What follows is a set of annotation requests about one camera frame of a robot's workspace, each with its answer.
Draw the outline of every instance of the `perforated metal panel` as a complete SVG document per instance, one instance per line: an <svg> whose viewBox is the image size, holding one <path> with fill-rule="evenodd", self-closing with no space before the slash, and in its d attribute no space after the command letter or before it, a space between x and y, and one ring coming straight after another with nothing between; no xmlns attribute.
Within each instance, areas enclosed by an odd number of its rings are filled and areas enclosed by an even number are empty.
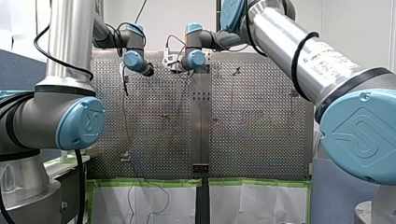
<svg viewBox="0 0 396 224"><path fill-rule="evenodd" d="M306 178L313 106L263 57L221 53L212 63L209 174Z"/></svg>
<svg viewBox="0 0 396 224"><path fill-rule="evenodd" d="M154 77L127 71L125 97L117 54L92 55L107 121L89 178L191 178L192 165L207 162L209 176L307 177L313 106L290 94L291 82L273 63L253 53L216 53L211 74L186 81L162 67L162 56L146 54ZM125 153L132 161L120 161Z"/></svg>
<svg viewBox="0 0 396 224"><path fill-rule="evenodd" d="M106 127L93 150L89 178L136 173L145 177L191 177L190 82L164 69L162 56L146 54L155 66L154 77L125 69L130 75L129 96L125 96L121 59L114 51L93 53L92 85L105 104ZM132 161L121 162L120 156L125 153Z"/></svg>

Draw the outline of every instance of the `green tape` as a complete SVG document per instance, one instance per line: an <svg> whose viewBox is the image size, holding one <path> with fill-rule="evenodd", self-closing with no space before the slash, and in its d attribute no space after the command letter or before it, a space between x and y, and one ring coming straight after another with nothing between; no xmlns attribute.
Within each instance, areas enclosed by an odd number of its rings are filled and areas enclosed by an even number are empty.
<svg viewBox="0 0 396 224"><path fill-rule="evenodd" d="M284 181L272 179L253 179L253 178L209 178L209 186L242 186L242 185L261 185L269 187L286 187L304 189L310 185L309 181Z"/></svg>
<svg viewBox="0 0 396 224"><path fill-rule="evenodd" d="M164 189L170 188L191 188L191 187L201 187L201 179L193 180L144 180L144 179L134 179L134 178L117 178L108 180L89 180L90 184L94 185L96 188L105 187L131 187L132 185L141 188L158 188L161 186Z"/></svg>
<svg viewBox="0 0 396 224"><path fill-rule="evenodd" d="M308 185L308 192L306 193L306 224L311 223L311 192L312 192L312 183L310 182Z"/></svg>
<svg viewBox="0 0 396 224"><path fill-rule="evenodd" d="M209 186L241 186L244 178L209 178Z"/></svg>

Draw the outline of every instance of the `black cable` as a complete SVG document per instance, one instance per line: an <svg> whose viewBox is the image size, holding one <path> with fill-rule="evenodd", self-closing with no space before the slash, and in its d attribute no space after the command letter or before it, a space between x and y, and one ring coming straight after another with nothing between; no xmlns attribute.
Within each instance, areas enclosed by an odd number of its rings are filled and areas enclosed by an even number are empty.
<svg viewBox="0 0 396 224"><path fill-rule="evenodd" d="M298 59L300 57L301 50L303 49L306 41L308 41L310 38L313 38L313 37L319 37L319 34L317 32L309 33L306 36L306 38L304 38L298 45L297 50L294 53L294 57L291 61L291 81L293 82L294 89L296 89L297 92L308 102L310 102L310 100L306 97L306 95L304 94L303 90L300 87L300 84L298 83L297 65L298 65Z"/></svg>
<svg viewBox="0 0 396 224"><path fill-rule="evenodd" d="M253 37L251 36L250 24L249 24L250 18L248 17L248 0L245 0L245 12L246 12L245 22L246 22L246 26L247 26L247 36L248 36L248 40L250 41L250 45L251 45L251 47L254 48L254 50L256 50L256 52L258 54L260 54L261 56L267 57L267 55L264 52L262 52L261 50L259 50L256 47L256 44L254 43Z"/></svg>
<svg viewBox="0 0 396 224"><path fill-rule="evenodd" d="M117 49L117 53L119 54L119 57L122 57L122 51L123 51L123 39L122 39L122 35L121 35L121 32L120 32L120 29L115 29L113 26L111 26L110 24L107 24L106 23L106 26L107 27L109 27L111 30L113 30L113 35L112 35L112 37L113 37L113 42L114 42L114 45L116 46L116 49Z"/></svg>
<svg viewBox="0 0 396 224"><path fill-rule="evenodd" d="M168 208L169 202L170 202L170 196L169 196L169 193L163 187L161 187L160 185L157 185L157 184L154 184L154 183L150 183L146 179L145 179L145 182L150 184L150 185L154 185L154 186L158 187L162 192L164 192L166 194L166 197L167 197L166 205L161 211L158 211L158 212L154 212L153 211L153 212L148 213L148 220L147 220L146 224L149 224L149 219L151 218L151 215L160 214L160 213L164 212L166 210L166 208Z"/></svg>
<svg viewBox="0 0 396 224"><path fill-rule="evenodd" d="M129 224L132 224L132 220L134 219L134 209L132 208L132 205L131 205L131 198L130 198L130 193L131 193L131 190L132 190L132 188L134 187L134 183L132 184L132 186L128 189L128 205L129 205L129 208L131 209L131 213L132 213L132 215L131 215L131 218L129 219Z"/></svg>
<svg viewBox="0 0 396 224"><path fill-rule="evenodd" d="M77 166L78 166L78 183L79 183L79 203L77 224L83 224L84 209L85 209L85 174L84 164L82 163L82 156L79 150L75 150Z"/></svg>
<svg viewBox="0 0 396 224"><path fill-rule="evenodd" d="M88 71L88 70L86 70L86 69L84 69L84 68L76 67L76 66L74 66L74 65L72 65L72 64L70 64L70 63L65 63L65 62L63 62L63 61L61 61L61 60L59 60L59 59L56 59L56 58L52 57L49 53L47 53L46 51L44 51L42 48L40 48L40 46L38 46L38 44L37 44L38 40L39 40L39 39L41 38L41 36L42 36L44 33L46 33L49 29L50 29L50 26L48 25L40 34L38 34L38 36L35 37L35 40L34 40L35 48L36 48L38 51L40 51L40 53L44 54L48 59L53 60L54 62L59 63L59 64L65 66L65 67L72 68L72 69L78 70L78 71L80 71L80 72L83 72L83 73L85 73L85 74L88 74L88 75L90 76L90 81L93 80L93 73L92 73L92 72L90 72L90 71Z"/></svg>
<svg viewBox="0 0 396 224"><path fill-rule="evenodd" d="M145 0L145 2L143 3L143 6L140 8L139 14L137 14L137 17L136 17L136 20L134 21L134 23L137 23L139 21L140 14L142 14L143 9L145 8L145 5L146 5L147 1L148 0Z"/></svg>

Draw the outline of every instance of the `metal base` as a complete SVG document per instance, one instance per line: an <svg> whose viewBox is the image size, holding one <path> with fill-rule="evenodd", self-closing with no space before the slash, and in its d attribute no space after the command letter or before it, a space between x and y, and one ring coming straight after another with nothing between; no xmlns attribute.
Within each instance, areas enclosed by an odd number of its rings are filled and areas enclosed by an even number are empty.
<svg viewBox="0 0 396 224"><path fill-rule="evenodd" d="M61 204L61 183L53 180L45 193L8 208L8 212L18 224L60 224ZM7 224L2 216L0 224Z"/></svg>
<svg viewBox="0 0 396 224"><path fill-rule="evenodd" d="M355 207L354 224L372 224L372 202L360 203Z"/></svg>

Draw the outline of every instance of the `metal frame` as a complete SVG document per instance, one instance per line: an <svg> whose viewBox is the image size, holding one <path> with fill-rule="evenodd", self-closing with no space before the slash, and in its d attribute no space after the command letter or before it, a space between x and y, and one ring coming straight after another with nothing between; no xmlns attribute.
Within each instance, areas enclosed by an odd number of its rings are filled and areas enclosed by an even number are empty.
<svg viewBox="0 0 396 224"><path fill-rule="evenodd" d="M185 97L188 98L187 104L189 104L189 109L188 111L185 111L185 113L190 113L190 122L185 123L184 125L188 126L188 129L190 130L189 132L189 137L188 141L189 144L189 153L190 153L190 166L184 161L180 161L181 163L185 163L183 166L183 169L190 169L190 175L172 175L172 174L164 174L162 173L161 175L146 175L148 178L159 178L159 179L172 179L172 178L202 178L203 179L203 185L197 189L197 194L196 194L196 223L197 224L208 224L210 223L210 199L209 199L209 185L208 185L208 178L212 177L211 169L213 167L210 167L210 150L211 150L211 141L212 141L212 125L214 122L214 115L213 115L213 110L215 109L213 107L213 101L216 100L214 97L213 93L213 88L216 88L214 84L212 83L213 81L213 76L216 75L216 72L219 71L217 66L219 63L223 61L234 61L234 62L239 62L239 63L246 63L246 62L255 62L255 63L269 63L267 62L268 59L265 59L259 55L252 54L252 53L208 53L208 66L210 73L207 73L205 71L201 72L196 72L193 74L191 79L188 81L187 88L189 88L186 92ZM140 96L137 95L135 96L134 93L134 88L138 89L143 89L147 86L144 85L145 82L141 82L142 80L153 80L152 85L156 87L163 87L165 84L161 84L163 79L166 79L167 81L172 81L174 80L175 82L180 82L183 81L178 75L176 74L164 74L163 73L163 67L161 65L161 57L162 53L161 52L150 52L146 53L146 57L148 60L153 62L156 67L157 74L154 75L154 77L143 77L138 74L129 74L131 75L129 77L129 82L130 84L128 85L128 90L130 91L130 94L132 96L137 97L137 101L144 100L143 98L139 98ZM98 90L99 98L103 95L106 94L107 97L105 100L105 103L108 104L115 104L116 102L120 102L121 96L123 95L122 91L122 86L121 86L121 79L120 79L120 72L119 72L119 65L118 63L120 62L120 59L118 58L117 54L113 50L98 50L93 53L93 58L95 60L102 60L100 62L93 61L96 63L98 66L103 66L103 67L96 67L93 66L93 72L94 73L100 73L99 76L105 76L101 78L97 78L94 81L94 85L102 85L104 83L107 83L108 88L105 89L106 92L101 92L101 90ZM285 78L284 80L282 79L282 85L290 86L290 94L293 95L293 89L292 89L292 84L291 81L288 80L288 78L283 75L280 70L275 68L276 73L275 74L270 74L268 76L275 76L274 78ZM164 91L164 93L157 92L157 95L168 95L169 97L173 97L173 93L171 91L173 90L168 90L167 88L169 87L164 87L164 88L159 88L157 91ZM302 163L304 164L303 168L303 174L298 174L298 175L249 175L249 173L239 173L239 176L241 177L258 177L258 178L277 178L277 179L288 179L288 180L307 180L310 179L310 174L309 174L309 167L310 163L312 162L312 141L313 141L313 123L314 123L314 115L313 115L313 106L309 103L304 103L301 98L297 98L297 95L293 95L294 98L292 98L293 101L296 101L298 103L298 108L303 108L304 112L304 121L301 120L301 117L296 118L299 123L304 124L303 131L304 132L304 152L299 152L299 154L304 153L303 161ZM166 98L169 102L169 104L175 104L174 101L171 98ZM121 116L121 110L120 110L120 105L109 105L110 108L107 109L107 112L112 115L116 116ZM160 116L161 111L155 110L155 111L140 111L141 109L144 108L136 108L138 105L136 104L127 104L126 109L127 109L127 116L129 119L136 119L134 116L143 116L143 118L139 117L141 120L145 120L147 118L144 118L146 114L144 113L149 113L152 114L153 116ZM110 126L107 126L108 129L112 129L115 133L105 133L106 134L117 134L119 133L119 136L115 136L116 138L124 138L125 136L121 136L125 132L125 127L124 123L122 120L113 120L115 123L111 124ZM149 129L155 129L162 127L162 125L159 126L150 126L148 127ZM131 131L130 135L137 135L138 132L136 130ZM293 136L294 138L300 137L299 133L297 135ZM102 137L102 140L100 141L115 141L116 139L111 139L111 138L105 138ZM124 153L122 149L117 148L119 146L124 146L121 148L128 148L130 147L130 142L129 141L120 141L117 144L113 144L113 148L101 148L99 150L99 153L106 153L107 156L102 155L100 157L95 158L94 156L92 157L92 162L89 167L89 173L91 173L91 177L97 178L102 177L102 178L111 178L115 176L103 176L103 175L92 175L92 172L99 168L101 163L107 162L108 164L111 164L111 169L117 168L120 164L120 158L119 155L117 154L114 156L114 153ZM169 149L169 147L158 147L157 150L164 150L165 152L160 152L160 153L166 153L166 149ZM145 153L150 153L150 148L145 148L148 150L145 150ZM148 161L147 159L140 160L140 162L151 162L153 161ZM160 168L163 168L166 166L168 161L164 158L161 158L163 161L155 161L154 163L157 164ZM122 171L120 170L120 175L121 176L134 176L134 170L129 167L128 169Z"/></svg>

